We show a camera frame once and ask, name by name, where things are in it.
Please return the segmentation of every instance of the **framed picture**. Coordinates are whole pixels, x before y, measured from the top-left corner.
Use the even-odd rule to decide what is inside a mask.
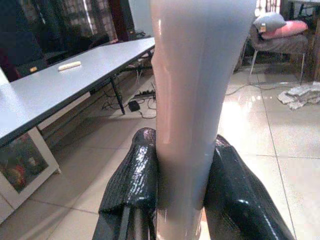
[[[59,165],[37,128],[0,148],[0,193],[16,209]]]

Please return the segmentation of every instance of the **gray pillow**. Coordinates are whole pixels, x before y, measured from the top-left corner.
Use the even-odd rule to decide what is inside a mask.
[[[279,28],[282,28],[287,23],[283,16],[276,12],[267,12],[260,17],[258,17],[253,24],[261,32],[273,32]]]

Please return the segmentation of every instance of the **pink cushion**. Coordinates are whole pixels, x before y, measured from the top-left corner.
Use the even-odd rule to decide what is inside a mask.
[[[275,31],[264,32],[262,38],[265,40],[268,39],[279,39],[284,37],[289,37],[302,33],[308,29],[308,25],[304,21],[286,21],[286,25],[278,28]]]

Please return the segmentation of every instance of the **pillow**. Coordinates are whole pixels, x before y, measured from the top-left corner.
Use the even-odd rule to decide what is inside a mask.
[[[283,16],[276,12],[267,12],[258,17],[253,24],[258,29],[259,33],[273,32],[286,25],[286,21]],[[262,24],[265,24],[265,30],[261,28]]]
[[[307,29],[308,29],[308,25],[303,21],[299,21],[299,20],[287,21],[285,26],[278,28],[275,31],[264,32],[262,34],[262,38],[265,40],[279,39],[279,38],[300,34]]]

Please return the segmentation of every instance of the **curtain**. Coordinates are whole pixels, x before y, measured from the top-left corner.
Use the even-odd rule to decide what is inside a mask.
[[[281,0],[257,0],[255,16],[259,17],[261,14],[268,12],[280,13]]]
[[[115,40],[112,15],[107,0],[58,0],[64,23],[81,36],[108,34]]]

